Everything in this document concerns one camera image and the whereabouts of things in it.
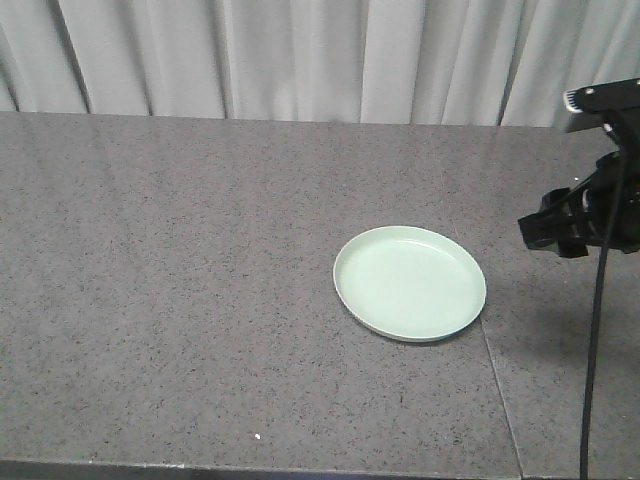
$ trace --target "black cable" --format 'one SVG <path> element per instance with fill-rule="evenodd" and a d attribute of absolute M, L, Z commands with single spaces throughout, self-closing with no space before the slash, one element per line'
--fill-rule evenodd
<path fill-rule="evenodd" d="M 620 172 L 613 191 L 611 211 L 605 230 L 600 257 L 598 259 L 598 272 L 596 273 L 596 286 L 593 294 L 593 311 L 591 315 L 591 334 L 589 337 L 589 353 L 587 354 L 587 378 L 584 386 L 584 405 L 582 407 L 582 431 L 580 434 L 580 480 L 589 478 L 589 430 L 591 428 L 591 404 L 593 402 L 593 384 L 596 376 L 596 358 L 598 356 L 598 337 L 600 333 L 600 312 L 602 311 L 602 292 L 604 290 L 604 276 L 607 266 L 607 257 L 613 235 L 613 227 L 618 215 L 622 186 L 625 179 L 627 163 L 626 153 L 620 155 Z"/>

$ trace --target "plate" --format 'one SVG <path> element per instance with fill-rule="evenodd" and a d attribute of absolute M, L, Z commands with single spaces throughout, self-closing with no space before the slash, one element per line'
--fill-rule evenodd
<path fill-rule="evenodd" d="M 452 335 L 478 316 L 487 288 L 473 257 L 453 240 L 408 226 L 375 228 L 342 247 L 333 282 L 371 330 L 408 342 Z"/>

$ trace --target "white curtain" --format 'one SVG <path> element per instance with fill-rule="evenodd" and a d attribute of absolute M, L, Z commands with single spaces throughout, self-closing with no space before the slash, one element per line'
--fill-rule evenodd
<path fill-rule="evenodd" d="M 0 110 L 548 126 L 638 0 L 0 0 Z"/>

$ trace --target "plate rim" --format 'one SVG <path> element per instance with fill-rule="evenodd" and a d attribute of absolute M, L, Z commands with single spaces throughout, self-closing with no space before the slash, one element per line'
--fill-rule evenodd
<path fill-rule="evenodd" d="M 444 335 L 439 335 L 437 337 L 428 337 L 428 338 L 425 338 L 425 337 L 405 337 L 405 336 L 402 336 L 402 335 L 394 334 L 392 332 L 388 332 L 388 331 L 386 331 L 386 330 L 384 330 L 382 328 L 378 328 L 378 327 L 372 325 L 371 323 L 367 322 L 365 319 L 361 318 L 360 315 L 358 315 L 356 312 L 354 312 L 352 310 L 352 308 L 349 306 L 349 303 L 344 298 L 340 288 L 338 288 L 338 279 L 337 279 L 338 262 L 344 256 L 345 250 L 347 249 L 347 247 L 349 247 L 351 244 L 353 244 L 356 240 L 360 239 L 361 237 L 363 237 L 365 235 L 371 235 L 373 232 L 376 232 L 376 231 L 379 231 L 379 230 L 394 230 L 394 229 L 427 232 L 430 235 L 436 235 L 438 237 L 441 237 L 442 239 L 445 240 L 445 242 L 451 244 L 455 249 L 459 250 L 462 253 L 462 255 L 468 257 L 468 259 L 471 260 L 472 265 L 475 266 L 475 269 L 477 270 L 477 273 L 479 274 L 478 278 L 481 280 L 482 300 L 479 302 L 479 307 L 477 309 L 477 312 L 473 316 L 471 316 L 470 320 L 468 320 L 466 323 L 464 323 L 464 325 L 462 327 L 454 330 L 453 332 L 446 333 Z M 366 328 L 368 328 L 369 330 L 371 330 L 373 332 L 376 332 L 379 335 L 382 335 L 382 336 L 388 337 L 388 338 L 392 338 L 394 340 L 398 340 L 398 341 L 402 341 L 402 342 L 409 342 L 409 343 L 432 343 L 432 342 L 437 342 L 439 340 L 442 340 L 444 338 L 450 337 L 452 335 L 455 335 L 456 333 L 461 332 L 462 330 L 467 328 L 469 325 L 471 325 L 480 316 L 480 314 L 482 313 L 482 310 L 484 309 L 484 307 L 486 305 L 486 301 L 487 301 L 487 282 L 486 282 L 486 277 L 484 275 L 484 272 L 482 271 L 482 268 L 480 267 L 480 265 L 478 264 L 476 259 L 473 257 L 473 255 L 471 255 L 458 242 L 452 240 L 451 238 L 447 237 L 446 235 L 442 235 L 441 233 L 434 232 L 433 230 L 428 230 L 428 229 L 423 228 L 423 227 L 416 227 L 416 226 L 412 226 L 412 225 L 383 225 L 383 226 L 380 226 L 380 227 L 371 228 L 369 230 L 361 232 L 358 235 L 356 235 L 356 236 L 352 237 L 351 239 L 349 239 L 349 241 L 347 241 L 342 246 L 342 248 L 340 248 L 340 251 L 336 255 L 336 258 L 335 258 L 335 260 L 333 262 L 333 286 L 334 286 L 334 288 L 336 290 L 336 293 L 338 294 L 338 297 L 340 298 L 340 301 L 342 302 L 342 304 L 345 306 L 345 308 L 349 311 L 349 313 L 359 323 L 361 323 Z"/>

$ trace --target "speckled gray surface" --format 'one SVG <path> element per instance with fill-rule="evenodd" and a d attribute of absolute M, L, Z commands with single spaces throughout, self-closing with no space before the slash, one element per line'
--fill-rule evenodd
<path fill-rule="evenodd" d="M 15 113 L 0 126 L 0 458 L 577 474 L 595 259 L 528 252 L 515 219 L 592 170 L 598 132 Z M 333 259 L 387 224 L 476 256 L 482 325 L 424 347 L 349 316 Z M 609 271 L 592 471 L 619 478 L 640 471 L 638 258 L 612 255 Z"/>

